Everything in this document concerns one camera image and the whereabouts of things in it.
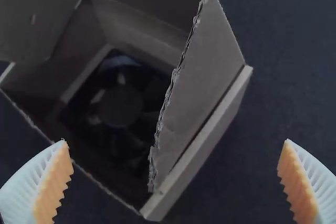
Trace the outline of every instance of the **fan blade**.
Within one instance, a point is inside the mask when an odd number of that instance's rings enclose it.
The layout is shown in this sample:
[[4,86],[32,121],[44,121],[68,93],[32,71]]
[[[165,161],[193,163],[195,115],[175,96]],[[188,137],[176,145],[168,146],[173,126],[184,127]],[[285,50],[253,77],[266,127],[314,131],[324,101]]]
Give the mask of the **fan blade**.
[[141,65],[126,55],[117,55],[117,56],[107,57],[105,60],[103,60],[103,62],[100,64],[98,68],[98,73],[104,72],[106,70],[111,70],[113,68],[117,68],[120,66],[140,67]]
[[144,143],[127,129],[112,129],[117,157],[125,160],[139,156],[145,149]]
[[142,114],[141,117],[129,127],[129,130],[142,141],[152,145],[159,114],[159,111]]
[[155,77],[152,79],[143,92],[144,111],[161,110],[167,89],[170,85],[168,80]]
[[122,66],[119,68],[119,77],[124,79],[126,85],[143,91],[152,78],[152,72],[145,67]]

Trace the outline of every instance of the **torn cardboard edge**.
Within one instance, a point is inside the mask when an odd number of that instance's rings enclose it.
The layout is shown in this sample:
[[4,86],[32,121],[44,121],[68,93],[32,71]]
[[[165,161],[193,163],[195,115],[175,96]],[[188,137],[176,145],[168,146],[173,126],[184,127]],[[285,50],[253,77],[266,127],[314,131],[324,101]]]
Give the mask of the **torn cardboard edge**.
[[145,219],[151,221],[162,220],[197,174],[235,117],[252,72],[253,68],[245,65],[239,75],[233,80],[224,97],[185,150],[180,160],[167,175],[158,191],[152,195],[140,210]]
[[188,39],[187,39],[184,51],[182,52],[180,62],[178,63],[177,67],[172,72],[171,84],[170,84],[170,86],[167,89],[167,92],[166,92],[166,95],[165,95],[165,99],[164,99],[162,108],[160,110],[160,115],[159,115],[158,123],[156,125],[156,133],[154,135],[155,142],[154,142],[154,145],[151,147],[150,153],[149,153],[149,156],[148,156],[148,160],[150,162],[148,189],[149,189],[149,192],[151,192],[151,193],[155,192],[156,186],[157,186],[156,183],[155,183],[155,177],[157,175],[157,171],[158,170],[155,167],[154,159],[155,159],[156,151],[160,149],[159,137],[160,137],[160,131],[162,129],[162,117],[163,117],[165,109],[168,107],[168,105],[170,103],[170,96],[171,96],[173,87],[174,87],[174,85],[176,83],[176,80],[178,79],[179,74],[180,74],[181,65],[183,63],[185,54],[188,51],[191,38],[192,38],[192,36],[194,34],[195,29],[197,28],[197,25],[200,23],[200,18],[199,17],[201,15],[203,6],[204,6],[204,4],[206,2],[207,2],[207,0],[201,0],[199,2],[199,4],[198,4],[198,11],[197,11],[196,16],[193,19],[192,29],[191,29],[190,34],[188,36]]

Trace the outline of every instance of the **dark blue surface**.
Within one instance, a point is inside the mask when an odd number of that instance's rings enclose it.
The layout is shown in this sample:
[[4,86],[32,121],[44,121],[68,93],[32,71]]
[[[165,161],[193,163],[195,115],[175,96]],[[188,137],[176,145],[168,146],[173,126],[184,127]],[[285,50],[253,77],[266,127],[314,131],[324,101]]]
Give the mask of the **dark blue surface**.
[[[336,1],[220,1],[255,72],[237,118],[164,223],[291,223],[276,175],[283,141],[291,138],[336,172]],[[46,144],[4,98],[0,110],[3,183]],[[80,172],[56,218],[145,222]]]

